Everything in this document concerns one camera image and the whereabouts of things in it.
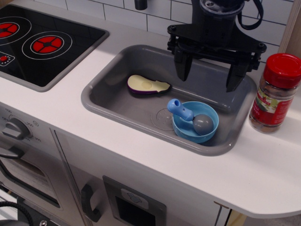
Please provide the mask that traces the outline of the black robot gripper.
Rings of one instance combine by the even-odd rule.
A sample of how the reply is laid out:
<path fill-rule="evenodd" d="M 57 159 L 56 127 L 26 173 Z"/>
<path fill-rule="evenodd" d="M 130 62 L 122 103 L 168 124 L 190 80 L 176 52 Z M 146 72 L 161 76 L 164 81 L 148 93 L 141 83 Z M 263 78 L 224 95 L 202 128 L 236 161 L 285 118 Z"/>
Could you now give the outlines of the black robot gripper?
<path fill-rule="evenodd" d="M 231 64 L 226 81 L 226 92 L 235 91 L 247 70 L 256 70 L 266 45 L 244 34 L 259 27 L 264 10 L 259 0 L 254 1 L 259 19 L 251 25 L 243 24 L 243 0 L 193 0 L 192 22 L 171 25 L 168 49 L 174 55 L 178 78 L 186 81 L 193 58 L 207 58 Z M 246 55 L 246 62 L 236 60 Z"/>

